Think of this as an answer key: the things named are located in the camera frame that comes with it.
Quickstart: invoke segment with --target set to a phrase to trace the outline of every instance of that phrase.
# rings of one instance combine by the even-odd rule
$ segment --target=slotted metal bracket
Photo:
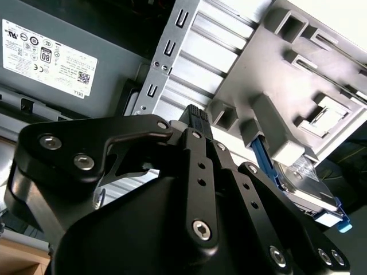
[[[159,40],[150,70],[132,113],[153,113],[166,86],[184,40],[194,22],[201,0],[176,1],[167,25]]]

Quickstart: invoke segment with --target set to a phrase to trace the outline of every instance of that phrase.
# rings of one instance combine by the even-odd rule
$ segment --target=blue plastic tab
[[[345,233],[352,229],[352,224],[350,223],[350,218],[345,214],[342,203],[338,198],[335,198],[337,200],[339,209],[343,212],[343,221],[337,223],[337,228],[340,233]]]
[[[265,150],[263,142],[257,137],[252,143],[251,148],[253,149],[257,162],[261,170],[278,186],[280,184],[278,182],[278,172],[274,169],[270,158]]]

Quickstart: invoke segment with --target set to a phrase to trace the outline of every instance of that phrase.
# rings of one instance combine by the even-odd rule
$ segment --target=wooden surface
[[[45,251],[0,240],[0,275],[42,275],[49,261]]]

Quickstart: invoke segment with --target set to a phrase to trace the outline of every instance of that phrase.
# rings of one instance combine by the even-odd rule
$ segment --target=white label sticker
[[[81,99],[91,94],[97,58],[2,20],[3,67]]]

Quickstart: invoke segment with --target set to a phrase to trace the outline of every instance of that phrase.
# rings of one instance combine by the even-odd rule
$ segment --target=qr code
[[[79,72],[78,74],[78,82],[83,83],[85,85],[89,84],[89,79],[91,78],[90,75],[86,73]]]

